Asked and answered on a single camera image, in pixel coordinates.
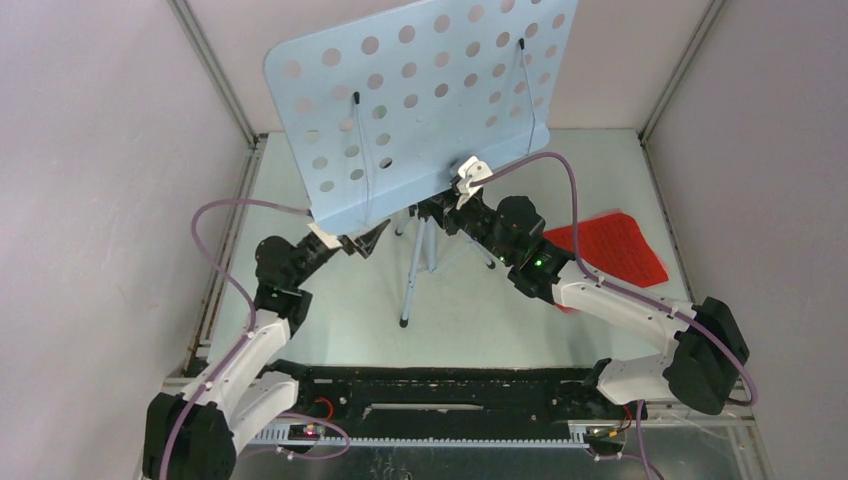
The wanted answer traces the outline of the light blue music stand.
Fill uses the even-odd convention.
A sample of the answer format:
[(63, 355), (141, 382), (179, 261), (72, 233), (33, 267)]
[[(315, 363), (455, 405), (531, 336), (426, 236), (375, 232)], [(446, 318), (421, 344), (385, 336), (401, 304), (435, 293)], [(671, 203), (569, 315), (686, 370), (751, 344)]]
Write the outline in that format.
[(494, 171), (545, 147), (576, 8), (420, 1), (271, 48), (264, 75), (312, 222), (367, 232), (454, 192), (471, 156)]

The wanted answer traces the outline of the red sheet music page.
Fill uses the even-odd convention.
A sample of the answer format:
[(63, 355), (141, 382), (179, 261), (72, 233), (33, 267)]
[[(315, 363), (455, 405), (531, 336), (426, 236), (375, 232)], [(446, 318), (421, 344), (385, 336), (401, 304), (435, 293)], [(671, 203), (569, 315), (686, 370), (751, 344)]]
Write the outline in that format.
[(612, 210), (578, 223), (581, 258), (616, 278), (641, 288), (666, 283), (665, 263), (644, 238), (637, 221)]

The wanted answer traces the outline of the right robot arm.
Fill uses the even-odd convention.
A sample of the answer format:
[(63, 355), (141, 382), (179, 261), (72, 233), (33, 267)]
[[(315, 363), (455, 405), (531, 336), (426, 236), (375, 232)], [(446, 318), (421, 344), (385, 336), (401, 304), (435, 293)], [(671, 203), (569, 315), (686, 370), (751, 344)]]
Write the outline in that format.
[(546, 239), (545, 221), (525, 196), (509, 196), (496, 208), (480, 194), (465, 204), (459, 200), (444, 191), (416, 210), (445, 233), (464, 233), (482, 246), (525, 296), (625, 328), (656, 349), (642, 358), (598, 361), (581, 392), (588, 414), (606, 418), (637, 400), (676, 399), (717, 415), (734, 403), (731, 392), (750, 351), (726, 303), (661, 298), (606, 275)]

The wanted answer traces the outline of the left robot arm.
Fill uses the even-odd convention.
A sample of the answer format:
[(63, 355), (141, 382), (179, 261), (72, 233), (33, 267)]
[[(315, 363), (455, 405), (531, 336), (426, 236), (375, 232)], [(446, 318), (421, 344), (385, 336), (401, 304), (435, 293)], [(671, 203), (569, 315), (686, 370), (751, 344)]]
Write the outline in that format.
[(270, 236), (256, 247), (256, 292), (241, 335), (178, 393), (148, 405), (142, 453), (147, 479), (227, 479), (238, 455), (280, 414), (304, 416), (315, 388), (290, 373), (267, 370), (271, 357), (303, 325), (312, 302), (302, 284), (336, 253), (368, 258), (388, 226), (364, 234), (325, 234), (316, 226), (298, 243)]

